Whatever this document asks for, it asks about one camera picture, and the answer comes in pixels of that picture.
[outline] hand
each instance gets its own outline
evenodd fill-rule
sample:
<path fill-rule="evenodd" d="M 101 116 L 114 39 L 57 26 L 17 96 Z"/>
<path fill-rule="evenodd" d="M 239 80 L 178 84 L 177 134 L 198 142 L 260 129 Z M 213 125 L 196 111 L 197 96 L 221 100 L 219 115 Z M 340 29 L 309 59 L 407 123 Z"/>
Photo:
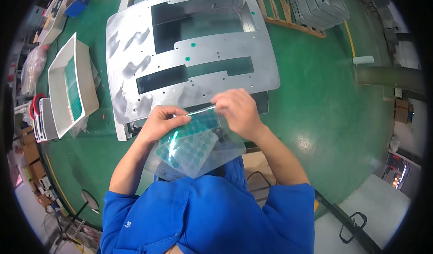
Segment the hand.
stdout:
<path fill-rule="evenodd" d="M 242 138 L 256 142 L 266 126 L 260 121 L 256 102 L 245 89 L 230 89 L 215 95 L 210 101 L 215 112 L 224 115 L 230 129 Z"/>
<path fill-rule="evenodd" d="M 144 144 L 154 143 L 171 129 L 191 121 L 188 112 L 175 105 L 157 105 L 153 108 L 136 140 Z"/>

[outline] rectangular cutout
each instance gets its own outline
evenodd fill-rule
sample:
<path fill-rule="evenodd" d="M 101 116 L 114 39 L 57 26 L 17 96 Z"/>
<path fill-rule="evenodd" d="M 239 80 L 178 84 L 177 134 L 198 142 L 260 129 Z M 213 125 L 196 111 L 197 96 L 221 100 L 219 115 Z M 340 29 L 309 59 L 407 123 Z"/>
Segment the rectangular cutout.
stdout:
<path fill-rule="evenodd" d="M 152 6 L 152 24 L 156 54 L 173 50 L 177 41 L 256 31 L 246 0 L 163 2 Z"/>
<path fill-rule="evenodd" d="M 252 66 L 251 57 L 238 57 L 190 67 L 179 65 L 137 78 L 138 94 L 145 94 L 155 89 L 186 82 L 189 78 L 221 71 L 227 71 L 227 75 L 230 77 L 245 73 L 254 73 L 254 68 Z"/>

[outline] aluminum plate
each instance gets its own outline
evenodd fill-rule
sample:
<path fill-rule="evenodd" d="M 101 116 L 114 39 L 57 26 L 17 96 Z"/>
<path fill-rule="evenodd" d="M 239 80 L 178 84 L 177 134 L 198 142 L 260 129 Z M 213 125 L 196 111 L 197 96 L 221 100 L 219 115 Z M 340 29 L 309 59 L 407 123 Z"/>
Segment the aluminum plate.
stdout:
<path fill-rule="evenodd" d="M 244 88 L 249 93 L 257 93 L 279 87 L 274 51 L 256 0 L 245 0 L 251 13 L 247 16 L 240 13 L 244 32 L 177 41 L 173 50 L 155 54 L 152 6 L 185 1 L 189 0 L 145 0 L 107 20 L 107 74 L 117 122 L 126 124 L 146 118 L 155 105 L 185 108 L 208 103 L 214 95 L 227 89 Z M 190 67 L 241 57 L 251 57 L 252 73 L 228 76 L 227 71 L 219 71 L 138 93 L 137 78 L 180 65 Z"/>

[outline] white plastic bin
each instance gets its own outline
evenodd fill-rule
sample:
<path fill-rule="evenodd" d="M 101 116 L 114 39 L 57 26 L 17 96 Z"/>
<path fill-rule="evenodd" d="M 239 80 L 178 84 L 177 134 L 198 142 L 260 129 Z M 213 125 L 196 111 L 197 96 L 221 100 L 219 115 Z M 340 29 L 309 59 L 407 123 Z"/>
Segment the white plastic bin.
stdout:
<path fill-rule="evenodd" d="M 75 77 L 81 102 L 81 115 L 75 121 L 70 112 L 64 70 L 74 56 Z M 51 110 L 59 138 L 62 138 L 73 126 L 99 108 L 90 66 L 89 47 L 77 40 L 77 33 L 66 42 L 48 69 L 48 86 Z"/>

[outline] plastic bag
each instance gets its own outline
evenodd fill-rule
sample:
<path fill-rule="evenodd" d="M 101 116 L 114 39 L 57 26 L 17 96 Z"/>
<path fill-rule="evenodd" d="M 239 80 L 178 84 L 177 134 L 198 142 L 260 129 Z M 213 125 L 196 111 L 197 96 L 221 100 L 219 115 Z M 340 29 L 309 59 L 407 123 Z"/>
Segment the plastic bag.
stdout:
<path fill-rule="evenodd" d="M 188 116 L 188 124 L 173 129 L 152 148 L 145 170 L 166 181 L 197 178 L 246 152 L 243 140 L 213 107 Z"/>
<path fill-rule="evenodd" d="M 47 61 L 48 46 L 37 46 L 25 59 L 21 74 L 21 93 L 33 95 L 39 76 Z"/>

